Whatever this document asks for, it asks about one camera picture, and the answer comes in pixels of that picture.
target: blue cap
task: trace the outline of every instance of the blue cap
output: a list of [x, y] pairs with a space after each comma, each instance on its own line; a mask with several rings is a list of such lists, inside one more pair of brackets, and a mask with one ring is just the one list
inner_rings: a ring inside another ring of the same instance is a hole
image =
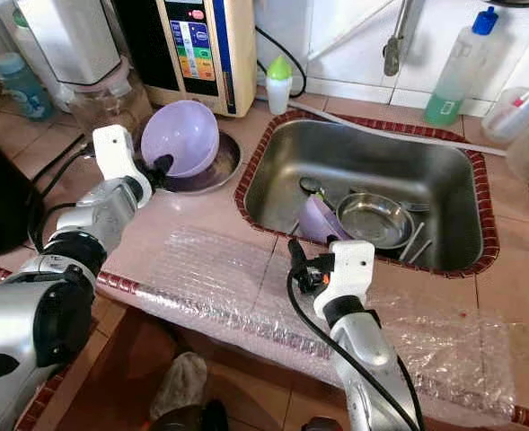
[[487, 11], [478, 13], [476, 21], [472, 26], [472, 31], [476, 34], [488, 35], [496, 25], [498, 14], [494, 12], [494, 6], [490, 6]]
[[0, 55], [0, 75], [10, 75], [25, 67], [24, 60], [16, 52]]

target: faucet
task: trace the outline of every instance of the faucet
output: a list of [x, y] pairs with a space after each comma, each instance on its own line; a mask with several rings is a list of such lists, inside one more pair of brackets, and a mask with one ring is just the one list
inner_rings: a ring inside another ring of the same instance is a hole
[[400, 70], [401, 41], [404, 39], [404, 29], [412, 4], [413, 0], [401, 0], [396, 28], [384, 47], [384, 74], [386, 76], [394, 76]]

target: green cap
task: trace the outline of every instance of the green cap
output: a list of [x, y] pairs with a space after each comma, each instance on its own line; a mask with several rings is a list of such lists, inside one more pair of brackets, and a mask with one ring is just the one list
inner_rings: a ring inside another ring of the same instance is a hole
[[278, 81], [288, 79], [292, 76], [292, 67], [282, 56], [278, 56], [276, 60], [268, 68], [266, 76], [270, 79], [276, 79]]
[[27, 20], [24, 19], [24, 15], [22, 14], [21, 9], [14, 9], [13, 21], [19, 27], [29, 28], [29, 24], [27, 23]]

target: small white bottle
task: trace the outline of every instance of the small white bottle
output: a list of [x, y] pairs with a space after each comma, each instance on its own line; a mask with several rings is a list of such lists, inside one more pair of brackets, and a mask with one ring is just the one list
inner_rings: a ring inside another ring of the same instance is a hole
[[47, 87], [48, 94], [50, 94], [53, 103], [64, 112], [70, 112], [66, 103], [58, 98], [60, 83], [57, 81], [55, 74], [48, 65], [45, 56], [40, 50], [39, 44], [34, 39], [32, 31], [29, 29], [29, 25], [19, 9], [14, 10], [13, 20], [16, 24], [13, 35], [19, 46], [19, 50], [22, 52], [22, 56], [27, 61], [35, 75], [45, 87]]
[[487, 36], [497, 20], [498, 14], [490, 6], [487, 11], [478, 13], [472, 27], [465, 27], [460, 31], [428, 101], [424, 114], [426, 122], [436, 126], [447, 126], [455, 122], [463, 100], [477, 80], [477, 73], [487, 58]]
[[284, 57], [278, 56], [272, 62], [266, 73], [266, 92], [268, 93], [268, 106], [274, 115], [286, 112], [288, 98], [292, 88], [292, 67]]

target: sink basin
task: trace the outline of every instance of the sink basin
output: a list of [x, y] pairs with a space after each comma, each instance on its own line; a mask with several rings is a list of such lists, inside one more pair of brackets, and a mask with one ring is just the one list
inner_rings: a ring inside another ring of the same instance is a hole
[[[298, 181], [308, 176], [322, 182], [334, 206], [350, 188], [396, 201], [429, 204], [429, 211], [411, 213], [415, 225], [424, 222], [425, 227], [408, 258], [426, 240], [432, 241], [414, 262], [417, 267], [439, 273], [460, 271], [465, 277], [491, 263], [484, 259], [480, 267], [473, 267], [486, 244], [476, 198], [482, 190], [476, 189], [474, 181], [477, 166], [464, 151], [400, 141], [314, 119], [272, 126], [273, 133], [267, 132], [269, 139], [265, 135], [236, 194], [245, 218], [257, 228], [283, 234], [291, 231], [307, 199]], [[483, 165], [483, 157], [477, 155]], [[482, 187], [489, 201], [487, 179]], [[485, 207], [491, 216], [490, 202]], [[495, 241], [490, 245], [497, 247], [495, 230], [491, 236]], [[397, 260], [400, 253], [401, 249], [376, 252], [390, 261]], [[497, 250], [491, 250], [491, 261], [496, 256]]]

